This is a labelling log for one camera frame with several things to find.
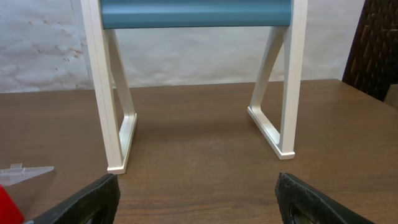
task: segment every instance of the dark brown woven panel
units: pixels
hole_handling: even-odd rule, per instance
[[[343,82],[384,100],[398,83],[398,0],[366,0]]]

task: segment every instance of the brown tabletop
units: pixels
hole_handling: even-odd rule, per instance
[[[303,81],[296,156],[280,161],[247,113],[253,88],[131,89],[138,124],[115,223],[282,223],[274,193],[280,171],[376,223],[396,223],[396,109],[338,80]],[[262,104],[275,126],[282,89],[270,83]],[[0,169],[55,166],[6,187],[26,218],[106,173],[93,90],[1,94],[0,130]]]

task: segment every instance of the red object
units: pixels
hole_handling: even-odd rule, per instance
[[[6,190],[0,185],[0,223],[21,224],[24,221],[21,211],[14,204]]]

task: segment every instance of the leg base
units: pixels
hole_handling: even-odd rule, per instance
[[[264,113],[262,113],[259,108],[252,109],[250,106],[248,106],[248,112],[257,127],[260,129],[261,133],[264,135],[264,137],[266,137],[278,158],[281,160],[293,159],[295,155],[294,152],[282,152],[282,148],[279,146],[280,134],[264,115]]]
[[[137,114],[133,116],[127,116],[123,120],[120,128],[119,136],[123,153],[123,164],[121,167],[108,167],[108,173],[110,174],[124,174],[126,172],[127,160],[129,159],[130,148],[134,130],[137,124]]]

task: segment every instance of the white metal support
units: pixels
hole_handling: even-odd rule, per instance
[[[131,100],[129,87],[120,57],[114,30],[104,31],[101,22],[100,2],[81,1],[88,51],[103,133],[108,172],[123,174],[126,171],[137,114]],[[114,107],[112,77],[124,112],[120,131]]]
[[[294,138],[299,105],[306,21],[307,0],[293,0],[290,26],[271,28],[259,76],[248,107],[250,116],[279,159],[292,159],[295,155]],[[283,42],[285,44],[284,99],[279,133],[261,111],[261,101]]]

